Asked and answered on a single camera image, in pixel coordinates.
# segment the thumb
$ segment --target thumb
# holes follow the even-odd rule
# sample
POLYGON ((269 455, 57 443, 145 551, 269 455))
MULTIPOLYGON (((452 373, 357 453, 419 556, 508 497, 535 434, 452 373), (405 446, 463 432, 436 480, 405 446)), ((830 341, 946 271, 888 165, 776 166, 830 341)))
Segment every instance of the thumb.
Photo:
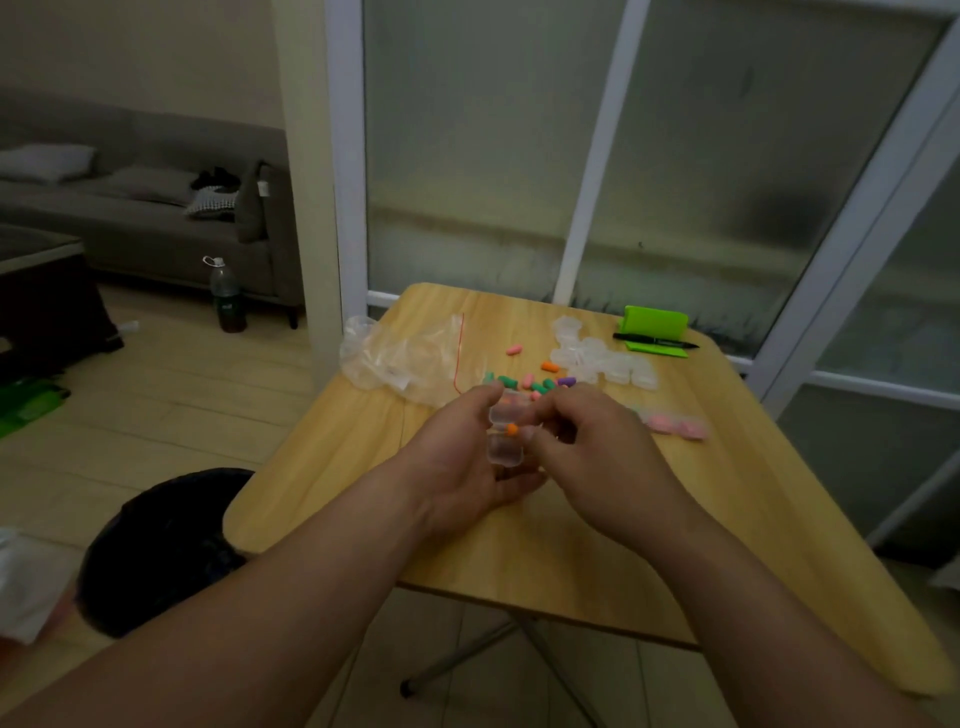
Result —
POLYGON ((549 473, 556 471, 561 466, 561 461, 566 458, 566 449, 569 446, 542 427, 525 425, 518 434, 523 446, 537 456, 540 464, 549 473))

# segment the hand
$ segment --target hand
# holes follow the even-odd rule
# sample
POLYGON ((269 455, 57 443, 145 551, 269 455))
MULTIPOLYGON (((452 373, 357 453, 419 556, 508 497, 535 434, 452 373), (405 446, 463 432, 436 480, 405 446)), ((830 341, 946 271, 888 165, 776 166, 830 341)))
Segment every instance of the hand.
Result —
POLYGON ((648 558, 706 512, 639 416, 589 384, 557 388, 519 422, 520 438, 583 519, 648 558))
POLYGON ((424 509, 427 536, 462 531, 546 479, 529 464, 504 471, 487 460, 489 410, 503 384, 474 387, 438 410, 397 458, 424 509))

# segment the white wall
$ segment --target white wall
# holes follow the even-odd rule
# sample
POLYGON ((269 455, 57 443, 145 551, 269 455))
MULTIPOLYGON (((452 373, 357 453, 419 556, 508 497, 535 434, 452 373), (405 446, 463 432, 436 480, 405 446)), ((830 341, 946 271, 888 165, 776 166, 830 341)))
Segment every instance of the white wall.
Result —
POLYGON ((273 8, 313 379, 319 391, 337 373, 343 335, 324 0, 273 0, 273 8))
POLYGON ((283 128, 270 0, 4 0, 0 85, 283 128))

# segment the metal table leg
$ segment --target metal table leg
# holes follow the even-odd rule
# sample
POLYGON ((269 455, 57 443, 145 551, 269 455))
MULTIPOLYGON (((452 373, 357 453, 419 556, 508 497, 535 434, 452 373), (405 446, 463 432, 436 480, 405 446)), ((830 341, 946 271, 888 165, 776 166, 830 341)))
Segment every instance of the metal table leg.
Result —
POLYGON ((573 684, 573 681, 570 679, 569 675, 564 672, 564 669, 561 667, 560 663, 554 658, 553 653, 550 651, 550 647, 547 645, 546 640, 543 638, 543 635, 537 631, 537 627, 534 626, 533 621, 529 617, 525 617, 514 612, 510 613, 510 616, 514 619, 517 626, 523 631, 523 635, 530 641, 530 644, 534 646, 534 649, 538 651, 540 656, 543 658, 543 661, 546 663, 546 666, 550 668, 550 671, 553 672, 554 677, 557 678, 559 682, 566 690, 566 694, 570 696, 570 699, 573 700, 577 708, 580 709, 580 712, 583 714, 584 718, 587 719, 587 723, 593 728, 604 728, 604 722, 600 719, 600 716, 593 709, 593 706, 590 705, 587 698, 577 690, 577 687, 573 684))
POLYGON ((404 680, 400 683, 400 694, 403 697, 410 697, 434 678, 450 672, 462 662, 510 637, 517 629, 519 629, 519 624, 516 621, 506 621, 498 627, 494 627, 494 629, 480 635, 472 642, 458 647, 453 653, 444 657, 438 663, 434 663, 420 674, 404 680))
POLYGON ((577 690, 569 675, 564 672, 564 669, 560 666, 560 663, 558 663, 554 658, 553 653, 550 651, 550 647, 546 643, 546 640, 534 626, 534 621, 529 617, 525 617, 522 614, 514 612, 510 613, 510 617, 510 621, 494 627, 494 629, 490 630, 489 632, 486 632, 475 640, 465 644, 462 647, 459 647, 455 652, 447 657, 444 657, 438 663, 431 665, 420 674, 404 680, 402 683, 400 683, 400 694, 403 695, 403 697, 410 697, 411 695, 416 694, 424 685, 434 678, 450 672, 452 669, 461 663, 466 662, 474 655, 483 652, 488 647, 493 647, 498 642, 510 637, 510 635, 514 634, 516 630, 520 630, 524 637, 526 637, 530 644, 534 647, 534 649, 537 650, 540 657, 546 663, 546 666, 550 668, 551 672, 553 672, 554 677, 557 678, 557 681, 564 687, 566 694, 568 694, 570 699, 573 700, 574 704, 580 710, 580 713, 583 714, 583 717, 587 720, 587 723, 592 726, 592 728, 605 728, 605 723, 600 719, 600 716, 593 709, 593 706, 590 705, 589 701, 583 696, 583 694, 577 690))

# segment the sofa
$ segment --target sofa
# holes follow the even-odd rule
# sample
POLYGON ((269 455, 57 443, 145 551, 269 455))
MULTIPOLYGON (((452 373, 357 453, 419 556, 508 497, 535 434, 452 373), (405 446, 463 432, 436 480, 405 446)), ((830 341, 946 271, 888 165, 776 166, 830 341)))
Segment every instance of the sofa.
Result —
POLYGON ((94 269, 186 286, 206 287, 204 256, 222 257, 245 295, 286 306, 296 325, 303 284, 283 130, 0 88, 0 150, 37 142, 95 147, 92 174, 59 184, 0 180, 0 223, 77 235, 94 269), (242 178, 237 223, 104 193, 118 170, 215 166, 242 178), (240 231, 240 200, 262 206, 252 239, 240 231))

